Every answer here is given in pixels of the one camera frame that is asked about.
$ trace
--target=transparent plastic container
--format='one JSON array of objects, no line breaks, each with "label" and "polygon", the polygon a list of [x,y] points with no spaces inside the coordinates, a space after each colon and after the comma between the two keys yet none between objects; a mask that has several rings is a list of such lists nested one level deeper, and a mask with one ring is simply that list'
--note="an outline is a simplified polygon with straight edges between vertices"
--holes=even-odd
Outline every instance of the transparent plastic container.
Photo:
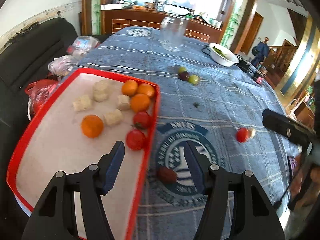
[{"label": "transparent plastic container", "polygon": [[160,42],[169,51],[179,51],[186,31],[188,19],[182,16],[169,15],[162,20]]}]

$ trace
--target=clear plastic bag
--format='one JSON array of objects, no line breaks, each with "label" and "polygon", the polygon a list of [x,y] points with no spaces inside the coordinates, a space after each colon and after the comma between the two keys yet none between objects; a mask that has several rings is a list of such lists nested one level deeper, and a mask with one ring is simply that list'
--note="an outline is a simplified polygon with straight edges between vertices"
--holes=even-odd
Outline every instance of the clear plastic bag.
[{"label": "clear plastic bag", "polygon": [[41,79],[29,84],[25,93],[29,96],[28,118],[36,114],[48,100],[53,90],[58,85],[58,81],[51,79]]},{"label": "clear plastic bag", "polygon": [[55,58],[54,61],[50,62],[48,70],[54,75],[65,76],[78,64],[78,62],[78,58],[71,55],[65,55]]},{"label": "clear plastic bag", "polygon": [[80,36],[69,46],[67,53],[74,57],[81,58],[99,45],[100,41],[92,36]]}]

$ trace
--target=green bamboo decoration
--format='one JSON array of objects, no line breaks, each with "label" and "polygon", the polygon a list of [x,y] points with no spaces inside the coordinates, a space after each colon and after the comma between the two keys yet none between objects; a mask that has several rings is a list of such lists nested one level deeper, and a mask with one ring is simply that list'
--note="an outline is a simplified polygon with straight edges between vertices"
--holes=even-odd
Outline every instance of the green bamboo decoration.
[{"label": "green bamboo decoration", "polygon": [[91,0],[92,3],[92,34],[101,34],[100,30],[100,6],[101,0]]},{"label": "green bamboo decoration", "polygon": [[221,40],[221,45],[226,48],[228,47],[229,39],[235,35],[235,26],[239,25],[239,20],[241,18],[241,14],[240,14],[241,11],[242,11],[241,5],[235,6],[233,9],[227,28]]}]

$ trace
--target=red and white tray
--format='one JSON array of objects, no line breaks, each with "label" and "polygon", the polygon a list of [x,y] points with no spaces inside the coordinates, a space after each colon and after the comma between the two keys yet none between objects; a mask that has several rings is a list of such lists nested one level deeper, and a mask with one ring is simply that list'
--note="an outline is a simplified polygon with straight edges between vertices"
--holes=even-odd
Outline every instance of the red and white tray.
[{"label": "red and white tray", "polygon": [[[113,93],[102,103],[94,102],[94,109],[74,112],[72,102],[81,95],[92,94],[93,84],[103,79],[113,83]],[[160,106],[160,90],[157,84],[118,73],[90,68],[73,72],[51,95],[43,108],[30,122],[10,160],[7,183],[16,198],[32,212],[43,190],[57,171],[66,174],[81,172],[112,149],[117,140],[125,144],[125,136],[132,129],[134,112],[123,111],[124,120],[114,127],[104,128],[97,138],[87,138],[81,133],[80,123],[84,116],[103,114],[116,109],[121,86],[128,79],[138,84],[148,83],[156,90],[149,108],[152,126],[148,129],[148,143],[141,151],[125,147],[125,156],[113,189],[102,196],[103,206],[116,240],[130,240],[145,179],[146,169],[156,128]],[[75,194],[76,221],[79,236],[86,237],[80,194]]]}]

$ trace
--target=human hand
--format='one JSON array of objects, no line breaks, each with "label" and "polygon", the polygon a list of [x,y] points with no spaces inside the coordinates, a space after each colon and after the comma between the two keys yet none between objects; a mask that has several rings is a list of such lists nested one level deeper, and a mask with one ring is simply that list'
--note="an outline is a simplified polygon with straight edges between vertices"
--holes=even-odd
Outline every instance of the human hand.
[{"label": "human hand", "polygon": [[[300,167],[300,162],[301,162],[301,154],[299,154],[295,158],[297,162],[297,166],[294,169],[294,174],[298,172],[298,169]],[[317,183],[320,185],[320,167],[313,168],[310,173],[310,177],[314,183]],[[302,170],[298,172],[298,174],[295,176],[294,180],[291,183],[290,186],[290,192],[291,192],[291,197],[294,198],[301,190],[301,184],[302,184],[302,179],[303,179],[303,173]]]}]

